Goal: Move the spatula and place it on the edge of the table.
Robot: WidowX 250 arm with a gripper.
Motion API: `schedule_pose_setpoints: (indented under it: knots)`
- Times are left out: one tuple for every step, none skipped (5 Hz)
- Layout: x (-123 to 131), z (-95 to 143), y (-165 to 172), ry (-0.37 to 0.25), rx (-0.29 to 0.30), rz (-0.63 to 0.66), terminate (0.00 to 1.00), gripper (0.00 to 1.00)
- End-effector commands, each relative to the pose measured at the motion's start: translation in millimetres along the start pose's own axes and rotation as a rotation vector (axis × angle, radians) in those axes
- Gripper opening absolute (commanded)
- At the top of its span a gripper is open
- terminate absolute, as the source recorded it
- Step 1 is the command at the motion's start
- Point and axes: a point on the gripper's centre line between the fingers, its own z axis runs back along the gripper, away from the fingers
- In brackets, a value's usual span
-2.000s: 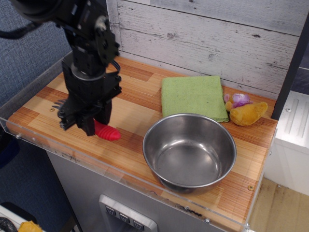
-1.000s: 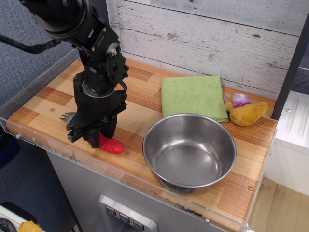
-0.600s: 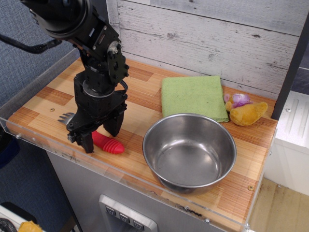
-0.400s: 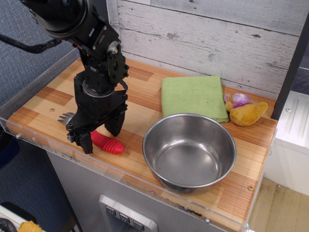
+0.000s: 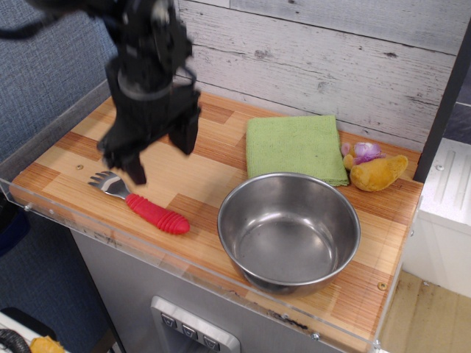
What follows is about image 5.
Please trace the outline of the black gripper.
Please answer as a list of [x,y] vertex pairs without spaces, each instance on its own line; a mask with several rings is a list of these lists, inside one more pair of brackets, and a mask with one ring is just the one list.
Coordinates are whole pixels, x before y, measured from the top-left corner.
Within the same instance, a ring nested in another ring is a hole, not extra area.
[[136,185],[145,185],[146,174],[140,152],[165,135],[184,154],[195,147],[199,129],[200,92],[194,84],[174,86],[166,81],[158,98],[137,100],[127,96],[118,80],[118,60],[106,67],[111,97],[116,107],[112,127],[98,143],[110,168],[121,168]]

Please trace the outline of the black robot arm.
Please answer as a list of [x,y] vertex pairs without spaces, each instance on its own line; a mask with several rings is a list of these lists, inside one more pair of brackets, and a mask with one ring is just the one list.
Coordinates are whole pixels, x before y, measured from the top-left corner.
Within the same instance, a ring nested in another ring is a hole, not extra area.
[[200,92],[190,73],[186,85],[174,84],[185,69],[192,42],[177,17],[173,1],[31,1],[44,16],[15,29],[3,40],[26,40],[72,12],[100,18],[117,48],[106,65],[116,119],[97,148],[108,168],[121,169],[136,185],[146,184],[140,153],[168,136],[184,154],[194,150]]

